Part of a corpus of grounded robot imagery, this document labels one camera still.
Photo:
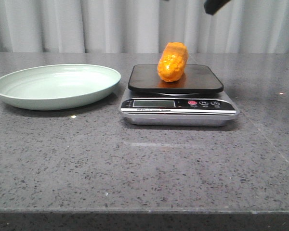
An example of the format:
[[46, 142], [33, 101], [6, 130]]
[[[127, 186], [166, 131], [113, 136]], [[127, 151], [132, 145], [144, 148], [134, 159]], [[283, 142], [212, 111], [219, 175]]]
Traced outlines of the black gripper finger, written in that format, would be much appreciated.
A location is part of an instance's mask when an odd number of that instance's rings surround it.
[[206, 0], [204, 10], [206, 14], [215, 15], [230, 0]]

